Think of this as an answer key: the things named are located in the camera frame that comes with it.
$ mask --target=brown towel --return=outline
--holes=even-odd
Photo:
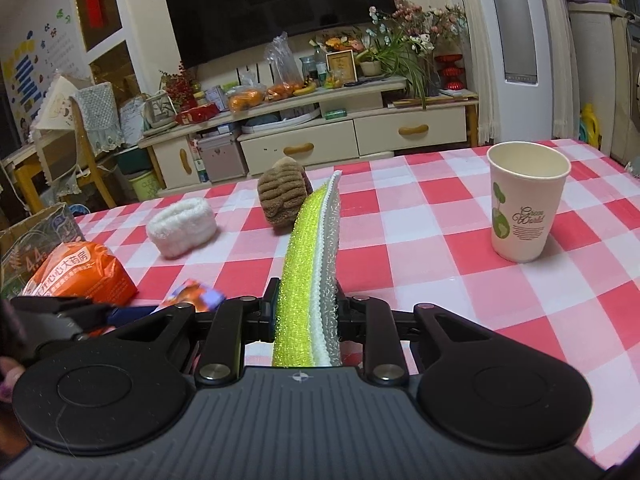
[[[260,205],[274,227],[293,224],[312,191],[304,168],[290,156],[281,158],[258,180]]]

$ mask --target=orange package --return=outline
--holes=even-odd
[[[23,296],[81,296],[124,305],[137,292],[104,245],[70,242],[56,247],[24,287]]]

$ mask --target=checkered tablecloth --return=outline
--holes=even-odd
[[[520,265],[491,248],[486,148],[337,166],[337,276],[347,293],[399,310],[436,303],[572,364],[593,393],[578,445],[610,466],[640,440],[640,180],[586,145],[551,145],[572,171],[542,257]],[[314,188],[333,170],[310,171]],[[188,196],[209,200],[222,232],[178,260],[160,257],[145,225],[182,196],[94,213],[79,224],[138,284],[134,304],[161,301],[187,278],[227,297],[261,296],[268,279],[280,276],[289,236],[265,222],[256,181]],[[266,344],[246,350],[251,364],[267,365],[270,355]]]

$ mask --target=cabinet door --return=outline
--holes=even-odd
[[[466,141],[465,107],[354,119],[360,155]]]
[[[185,137],[156,144],[154,151],[167,189],[200,183],[191,149]]]
[[[285,155],[295,158],[303,166],[358,158],[353,121],[243,140],[241,146],[251,174],[267,171]]]

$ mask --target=drawer handle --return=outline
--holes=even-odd
[[[402,136],[425,134],[428,131],[429,131],[428,124],[421,124],[420,126],[414,126],[413,128],[410,128],[408,126],[401,126],[400,128],[398,128],[398,133]]]
[[[311,142],[305,144],[299,144],[297,146],[287,146],[282,150],[285,155],[294,155],[296,153],[310,152],[315,146]]]
[[[182,167],[187,175],[193,173],[191,166],[189,165],[189,160],[187,159],[187,151],[184,148],[180,149],[180,160],[182,161]]]

